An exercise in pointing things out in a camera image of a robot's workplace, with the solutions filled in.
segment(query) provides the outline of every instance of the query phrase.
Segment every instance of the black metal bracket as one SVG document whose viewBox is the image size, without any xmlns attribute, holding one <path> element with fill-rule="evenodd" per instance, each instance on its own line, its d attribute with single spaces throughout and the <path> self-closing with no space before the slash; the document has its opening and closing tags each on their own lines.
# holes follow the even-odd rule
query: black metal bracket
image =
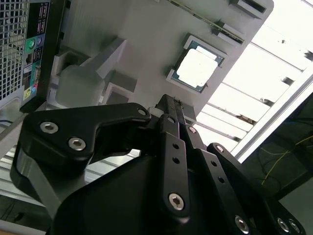
<svg viewBox="0 0 313 235">
<path fill-rule="evenodd" d="M 51 235 L 305 235 L 222 145 L 206 148 L 179 101 L 156 108 L 160 118 L 131 103 L 26 117 L 11 177 L 47 205 Z M 140 157 L 82 184 L 89 163 L 131 149 Z"/>
</svg>

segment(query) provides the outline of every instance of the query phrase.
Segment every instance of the yellow wire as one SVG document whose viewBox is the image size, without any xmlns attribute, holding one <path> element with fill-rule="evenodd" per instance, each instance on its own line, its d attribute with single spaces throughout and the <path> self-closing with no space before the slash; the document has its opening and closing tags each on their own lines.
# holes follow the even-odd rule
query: yellow wire
<svg viewBox="0 0 313 235">
<path fill-rule="evenodd" d="M 307 141 L 309 139 L 311 139 L 313 136 L 307 137 L 304 140 L 299 141 L 298 143 L 296 143 L 295 145 L 299 145 L 301 143 L 303 143 L 304 141 Z M 275 166 L 277 165 L 277 163 L 279 163 L 280 160 L 282 160 L 288 153 L 291 153 L 289 151 L 286 151 L 276 162 L 275 164 L 272 166 L 272 168 L 269 170 L 268 174 L 266 175 L 265 179 L 262 182 L 262 185 L 264 184 L 264 182 L 268 179 L 270 173 L 273 171 L 273 169 L 275 168 Z"/>
</svg>

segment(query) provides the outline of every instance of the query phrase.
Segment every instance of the white surface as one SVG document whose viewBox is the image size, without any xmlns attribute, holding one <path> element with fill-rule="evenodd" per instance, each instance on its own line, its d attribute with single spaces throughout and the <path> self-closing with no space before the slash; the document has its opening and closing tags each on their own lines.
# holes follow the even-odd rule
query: white surface
<svg viewBox="0 0 313 235">
<path fill-rule="evenodd" d="M 312 51 L 312 8 L 300 0 L 274 2 L 275 9 L 266 20 L 266 25 Z"/>
<path fill-rule="evenodd" d="M 217 131 L 221 131 L 225 134 L 234 136 L 234 137 L 238 137 L 238 138 L 243 138 L 246 136 L 246 132 L 234 127 L 230 124 L 228 124 L 227 122 L 221 121 L 217 118 L 214 118 L 210 115 L 207 115 L 203 112 L 201 112 L 198 116 L 197 116 L 197 121 L 200 123 L 203 123 L 207 126 L 210 126 L 212 128 L 214 128 Z"/>
<path fill-rule="evenodd" d="M 179 80 L 196 88 L 203 87 L 218 67 L 216 55 L 209 51 L 190 49 L 177 70 Z"/>
<path fill-rule="evenodd" d="M 219 86 L 209 102 L 233 114 L 241 114 L 255 121 L 260 120 L 269 109 L 269 106 L 224 84 Z"/>
<path fill-rule="evenodd" d="M 308 50 L 269 26 L 261 27 L 252 42 L 301 70 L 312 63 L 303 56 Z"/>
<path fill-rule="evenodd" d="M 45 235 L 45 232 L 0 220 L 0 230 L 18 235 Z"/>
<path fill-rule="evenodd" d="M 225 75 L 253 38 L 263 20 L 253 20 L 229 6 L 227 0 L 180 0 L 204 17 L 229 24 L 242 32 L 246 42 L 234 47 L 210 32 L 205 22 L 166 0 L 76 0 L 72 2 L 64 43 L 88 56 L 94 56 L 101 46 L 115 36 L 128 40 L 120 63 L 121 73 L 138 79 L 134 96 L 145 108 L 155 106 L 162 95 L 175 96 L 194 106 L 198 114 L 217 89 Z M 262 0 L 268 9 L 271 0 Z M 166 81 L 168 69 L 174 66 L 183 52 L 182 44 L 191 33 L 228 55 L 223 67 L 218 67 L 209 79 L 208 88 L 201 94 L 192 93 Z"/>
<path fill-rule="evenodd" d="M 210 114 L 211 116 L 214 116 L 218 118 L 219 120 L 223 120 L 229 124 L 232 124 L 238 128 L 241 128 L 245 131 L 250 131 L 252 129 L 252 125 L 242 121 L 234 116 L 231 116 L 229 114 L 224 113 L 223 111 L 216 109 L 214 107 L 211 107 L 209 105 L 205 105 L 205 107 L 202 109 L 202 112 L 205 114 Z"/>
</svg>

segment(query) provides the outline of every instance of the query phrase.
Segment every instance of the perforated metal panel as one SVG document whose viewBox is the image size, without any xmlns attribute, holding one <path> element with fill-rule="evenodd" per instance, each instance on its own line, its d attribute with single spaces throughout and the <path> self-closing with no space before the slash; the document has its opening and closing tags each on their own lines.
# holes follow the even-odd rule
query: perforated metal panel
<svg viewBox="0 0 313 235">
<path fill-rule="evenodd" d="M 0 0 L 0 107 L 22 86 L 28 0 Z"/>
</svg>

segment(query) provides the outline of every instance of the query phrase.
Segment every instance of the cable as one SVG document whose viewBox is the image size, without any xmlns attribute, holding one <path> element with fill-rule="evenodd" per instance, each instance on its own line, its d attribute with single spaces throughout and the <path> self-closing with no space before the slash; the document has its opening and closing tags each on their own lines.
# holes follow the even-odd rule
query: cable
<svg viewBox="0 0 313 235">
<path fill-rule="evenodd" d="M 268 154 L 270 154 L 270 155 L 282 155 L 282 154 L 284 154 L 284 153 L 271 153 L 271 152 L 268 152 L 266 149 L 264 149 L 264 148 L 260 148 L 260 149 L 262 149 L 264 152 L 266 152 L 266 153 L 268 153 Z"/>
<path fill-rule="evenodd" d="M 298 143 L 296 143 L 295 145 L 299 145 L 309 139 L 311 139 L 313 136 L 307 137 L 301 141 L 299 141 Z M 276 162 L 275 164 L 272 166 L 272 168 L 269 170 L 268 174 L 266 175 L 265 179 L 262 182 L 262 185 L 264 184 L 264 182 L 266 181 L 266 179 L 268 178 L 268 176 L 270 175 L 270 173 L 273 171 L 273 169 L 275 168 L 275 166 L 279 163 L 280 160 L 282 160 L 287 154 L 289 153 L 289 150 L 287 150 Z"/>
<path fill-rule="evenodd" d="M 279 180 L 277 180 L 275 177 L 272 177 L 272 176 L 269 176 L 268 177 L 269 179 L 274 179 L 277 183 L 278 183 L 278 186 L 279 186 L 279 188 L 278 188 L 278 192 L 282 189 L 282 184 L 281 184 L 281 182 L 279 181 Z"/>
<path fill-rule="evenodd" d="M 256 150 L 256 156 L 257 156 L 257 160 L 258 160 L 258 162 L 259 162 L 259 164 L 260 164 L 260 166 L 261 166 L 261 169 L 262 169 L 262 172 L 263 172 L 263 174 L 264 175 L 267 175 L 267 172 L 266 172 L 266 170 L 265 170 L 265 165 L 266 164 L 262 164 L 262 162 L 261 162 L 261 159 L 260 159 L 260 147 Z M 278 179 L 276 179 L 275 177 L 272 177 L 272 176 L 269 176 L 269 178 L 272 178 L 272 179 L 274 179 L 277 183 L 278 183 L 278 186 L 279 186 L 279 189 L 278 189 L 278 191 L 280 191 L 281 189 L 282 189 L 282 184 L 281 184 L 281 182 L 278 180 Z"/>
<path fill-rule="evenodd" d="M 7 123 L 10 123 L 10 124 L 13 123 L 12 121 L 9 121 L 9 120 L 0 120 L 0 122 L 7 122 Z"/>
<path fill-rule="evenodd" d="M 268 153 L 268 154 L 270 154 L 270 155 L 282 155 L 282 154 L 284 154 L 284 153 L 271 153 L 271 152 L 268 152 L 266 149 L 264 149 L 264 148 L 260 148 L 260 149 L 262 149 L 264 152 L 266 152 L 266 153 Z"/>
</svg>

